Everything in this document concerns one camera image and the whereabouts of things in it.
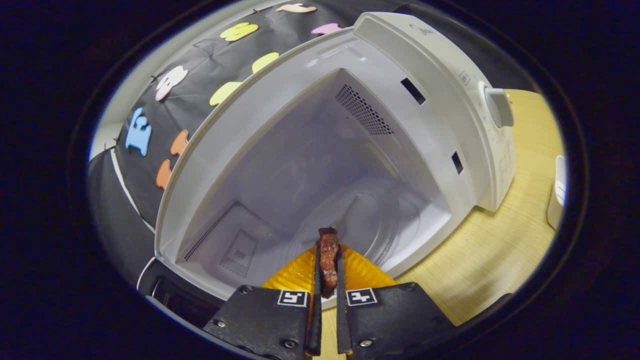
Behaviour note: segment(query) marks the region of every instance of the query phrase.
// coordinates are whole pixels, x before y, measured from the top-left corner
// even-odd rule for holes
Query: white object
[[[156,100],[160,101],[166,97],[174,86],[177,86],[184,78],[187,77],[188,71],[178,65],[158,81],[156,86]]]
[[[564,210],[564,198],[566,197],[566,159],[564,156],[556,157],[556,181],[551,190],[549,207],[547,208],[547,221],[554,229],[558,228]]]
[[[339,224],[343,243],[398,276],[474,206],[495,211],[511,184],[511,130],[486,88],[458,47],[409,15],[365,13],[292,49],[189,141],[160,205],[158,260],[226,300]]]

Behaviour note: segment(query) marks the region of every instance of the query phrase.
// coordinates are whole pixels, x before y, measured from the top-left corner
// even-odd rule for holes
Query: wooden table
[[[505,293],[513,292],[536,268],[555,235],[547,206],[556,156],[564,154],[556,122],[538,95],[508,90],[513,110],[516,174],[497,212],[474,208],[432,253],[400,275],[415,281],[459,325]],[[322,356],[337,354],[335,307],[323,311]]]

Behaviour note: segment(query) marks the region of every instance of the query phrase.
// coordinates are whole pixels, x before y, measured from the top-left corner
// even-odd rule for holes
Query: screw
[[[296,348],[298,347],[298,343],[294,340],[285,340],[282,342],[282,346],[284,346],[285,348]]]

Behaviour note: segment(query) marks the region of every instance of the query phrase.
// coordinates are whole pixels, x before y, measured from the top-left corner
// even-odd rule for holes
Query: blue foam letter
[[[129,124],[129,132],[127,132],[127,138],[124,141],[124,148],[128,149],[129,145],[137,147],[140,149],[142,156],[144,156],[147,155],[147,146],[151,137],[151,125],[147,125],[147,118],[140,116],[140,114],[142,114],[142,108],[137,108],[133,112],[131,123]]]

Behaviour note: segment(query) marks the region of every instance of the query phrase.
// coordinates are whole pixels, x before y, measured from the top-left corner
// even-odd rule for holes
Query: cooked meat
[[[335,256],[338,253],[337,232],[332,227],[318,229],[320,240],[316,245],[320,246],[320,269],[323,272],[322,297],[325,299],[333,295],[338,286],[338,272],[336,271]]]

